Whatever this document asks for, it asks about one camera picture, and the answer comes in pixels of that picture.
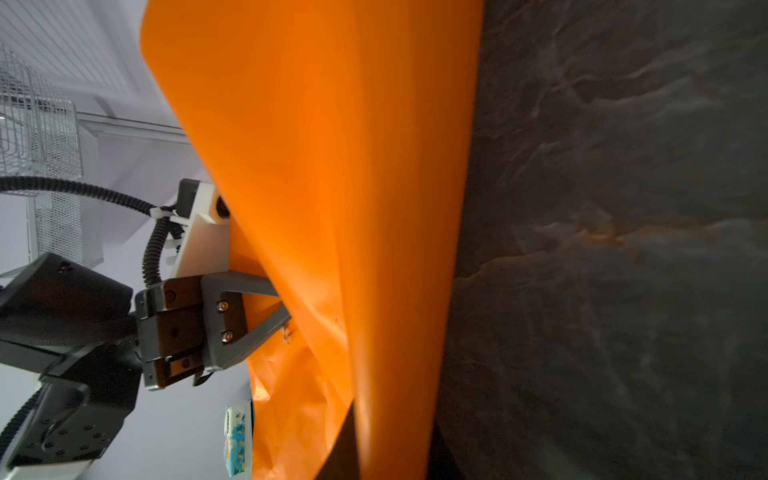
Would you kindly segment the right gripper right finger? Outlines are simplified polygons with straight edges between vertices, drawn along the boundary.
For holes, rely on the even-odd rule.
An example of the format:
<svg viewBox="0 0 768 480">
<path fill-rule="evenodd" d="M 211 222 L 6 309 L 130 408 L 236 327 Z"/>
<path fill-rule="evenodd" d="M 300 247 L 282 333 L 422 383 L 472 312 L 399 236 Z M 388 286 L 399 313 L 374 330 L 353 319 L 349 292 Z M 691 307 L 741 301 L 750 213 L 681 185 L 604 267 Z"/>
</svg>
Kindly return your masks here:
<svg viewBox="0 0 768 480">
<path fill-rule="evenodd" d="M 433 425 L 427 466 L 428 480 L 464 480 L 465 475 L 452 455 L 437 422 Z"/>
</svg>

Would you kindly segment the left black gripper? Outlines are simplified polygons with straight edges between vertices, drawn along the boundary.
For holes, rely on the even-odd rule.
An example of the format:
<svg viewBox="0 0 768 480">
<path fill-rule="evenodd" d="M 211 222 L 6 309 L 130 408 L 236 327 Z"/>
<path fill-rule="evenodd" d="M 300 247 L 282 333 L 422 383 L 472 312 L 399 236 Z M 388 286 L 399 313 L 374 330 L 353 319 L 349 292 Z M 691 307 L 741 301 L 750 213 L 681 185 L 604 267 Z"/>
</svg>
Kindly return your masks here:
<svg viewBox="0 0 768 480">
<path fill-rule="evenodd" d="M 145 388 L 163 390 L 189 377 L 199 380 L 204 369 L 226 370 L 291 319 L 279 304 L 257 326 L 249 327 L 243 298 L 251 295 L 279 298 L 267 278 L 237 271 L 172 278 L 136 294 Z"/>
</svg>

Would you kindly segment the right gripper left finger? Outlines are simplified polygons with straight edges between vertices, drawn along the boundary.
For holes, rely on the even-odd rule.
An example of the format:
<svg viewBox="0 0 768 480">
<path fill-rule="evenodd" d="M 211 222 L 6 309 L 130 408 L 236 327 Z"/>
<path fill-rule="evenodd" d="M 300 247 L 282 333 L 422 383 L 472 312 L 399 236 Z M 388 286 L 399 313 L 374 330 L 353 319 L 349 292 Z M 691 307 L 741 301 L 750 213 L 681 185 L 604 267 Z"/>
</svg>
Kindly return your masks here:
<svg viewBox="0 0 768 480">
<path fill-rule="evenodd" d="M 350 405 L 336 442 L 331 449 L 325 463 L 318 471 L 315 479 L 360 479 L 354 403 Z"/>
</svg>

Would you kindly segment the orange wrapping paper sheet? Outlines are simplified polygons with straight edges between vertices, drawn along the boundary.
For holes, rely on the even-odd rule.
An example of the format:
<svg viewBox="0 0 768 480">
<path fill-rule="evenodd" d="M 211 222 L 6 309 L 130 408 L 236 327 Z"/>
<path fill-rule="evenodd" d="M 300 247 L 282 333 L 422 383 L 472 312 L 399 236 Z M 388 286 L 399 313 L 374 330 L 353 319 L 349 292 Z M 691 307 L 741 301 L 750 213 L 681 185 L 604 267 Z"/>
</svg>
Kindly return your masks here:
<svg viewBox="0 0 768 480">
<path fill-rule="evenodd" d="M 291 314 L 247 360 L 252 475 L 312 479 L 352 416 L 364 479 L 428 471 L 479 1 L 151 1 L 141 52 Z"/>
</svg>

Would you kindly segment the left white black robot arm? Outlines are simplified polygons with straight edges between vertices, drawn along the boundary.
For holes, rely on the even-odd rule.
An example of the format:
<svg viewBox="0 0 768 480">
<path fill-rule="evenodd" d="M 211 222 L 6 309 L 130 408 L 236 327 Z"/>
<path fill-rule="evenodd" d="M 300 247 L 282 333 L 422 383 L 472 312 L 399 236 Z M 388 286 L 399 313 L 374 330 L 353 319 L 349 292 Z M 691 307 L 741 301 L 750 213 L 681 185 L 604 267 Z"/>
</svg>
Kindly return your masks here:
<svg viewBox="0 0 768 480">
<path fill-rule="evenodd" d="M 75 479 L 104 455 L 141 388 L 202 384 L 245 360 L 290 318 L 277 305 L 250 326 L 250 296 L 277 292 L 227 271 L 136 293 L 56 254 L 32 262 L 1 291 L 1 361 L 38 378 L 2 431 L 2 477 Z"/>
</svg>

